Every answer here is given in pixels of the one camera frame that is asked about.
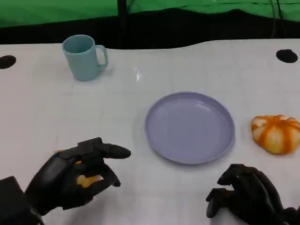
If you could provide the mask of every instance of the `orange pumpkin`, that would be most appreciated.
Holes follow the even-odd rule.
[[[284,115],[256,116],[251,121],[252,137],[272,154],[288,154],[300,143],[300,123]]]
[[[103,177],[100,175],[93,177],[85,177],[84,175],[80,175],[77,177],[77,185],[81,185],[83,188],[88,188],[92,183],[103,180]]]

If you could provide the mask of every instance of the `light blue mug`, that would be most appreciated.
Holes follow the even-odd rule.
[[[105,64],[98,62],[96,48],[104,53]],[[95,45],[93,38],[87,35],[74,35],[62,43],[62,49],[72,74],[77,80],[90,81],[107,67],[108,57],[104,46]]]

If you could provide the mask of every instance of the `plate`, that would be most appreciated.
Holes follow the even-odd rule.
[[[182,164],[202,164],[225,154],[234,144],[228,110],[213,98],[181,92],[157,101],[149,110],[145,132],[149,145]]]

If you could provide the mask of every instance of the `white table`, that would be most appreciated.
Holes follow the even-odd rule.
[[[263,171],[285,207],[300,205],[300,150],[276,157],[251,138],[260,114],[300,119],[300,61],[285,64],[279,49],[300,56],[299,40],[213,41],[168,50],[108,50],[110,66],[98,79],[72,78],[60,45],[1,45],[17,63],[0,70],[0,178],[14,175],[25,189],[57,149],[100,136],[132,151],[107,160],[121,188],[90,204],[44,217],[48,225],[235,225],[227,211],[206,218],[205,198],[231,163]],[[197,91],[223,103],[236,125],[232,151],[212,163],[187,167],[166,161],[143,131],[149,107],[177,91]]]

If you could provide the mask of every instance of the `robotic hand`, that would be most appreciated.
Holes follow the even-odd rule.
[[[208,218],[228,208],[250,225],[300,225],[300,208],[284,209],[274,185],[256,168],[231,164],[217,183],[232,185],[234,191],[212,189],[206,198]]]
[[[100,137],[80,142],[77,147],[54,154],[43,165],[26,189],[26,198],[42,216],[56,207],[66,210],[85,205],[109,186],[121,185],[103,158],[123,159],[130,154],[123,147],[102,143]],[[100,175],[103,179],[83,187],[77,184],[80,175]]]

